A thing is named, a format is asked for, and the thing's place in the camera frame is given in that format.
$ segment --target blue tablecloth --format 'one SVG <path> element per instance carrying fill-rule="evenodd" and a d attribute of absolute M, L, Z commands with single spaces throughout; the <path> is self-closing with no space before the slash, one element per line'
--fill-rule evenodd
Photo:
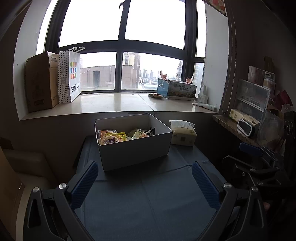
<path fill-rule="evenodd" d="M 120 154 L 111 153 L 110 158 L 116 155 Z M 98 163 L 99 174 L 75 212 L 96 241 L 196 240 L 215 209 L 195 182 L 192 163 L 202 163 L 226 182 L 195 146 L 171 145 L 165 157 L 104 172 L 96 139 L 87 137 L 77 172 L 88 161 Z"/>

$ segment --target window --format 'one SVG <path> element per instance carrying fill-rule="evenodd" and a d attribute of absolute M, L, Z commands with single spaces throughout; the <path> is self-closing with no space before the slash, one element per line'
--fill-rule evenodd
<path fill-rule="evenodd" d="M 160 71 L 176 81 L 194 75 L 200 89 L 206 38 L 202 0 L 52 0 L 46 14 L 47 35 L 39 37 L 39 46 L 55 53 L 85 47 L 81 91 L 153 92 Z"/>

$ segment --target window sill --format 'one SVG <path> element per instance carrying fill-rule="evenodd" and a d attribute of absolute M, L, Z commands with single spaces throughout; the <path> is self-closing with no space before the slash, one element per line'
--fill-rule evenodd
<path fill-rule="evenodd" d="M 71 103 L 58 104 L 52 109 L 29 113 L 21 120 L 82 113 L 154 111 L 215 113 L 192 105 L 192 101 L 154 99 L 147 93 L 96 93 L 80 94 Z"/>

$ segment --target white paper bag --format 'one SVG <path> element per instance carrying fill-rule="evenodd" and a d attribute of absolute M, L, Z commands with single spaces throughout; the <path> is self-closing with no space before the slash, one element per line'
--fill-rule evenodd
<path fill-rule="evenodd" d="M 72 102 L 80 94 L 80 50 L 60 51 L 58 64 L 59 103 Z"/>

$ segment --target window handle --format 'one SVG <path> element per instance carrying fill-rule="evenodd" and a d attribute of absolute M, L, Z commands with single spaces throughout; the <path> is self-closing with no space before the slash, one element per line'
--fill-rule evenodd
<path fill-rule="evenodd" d="M 119 9 L 120 9 L 120 6 L 123 6 L 124 2 L 122 2 L 121 4 L 119 4 Z"/>

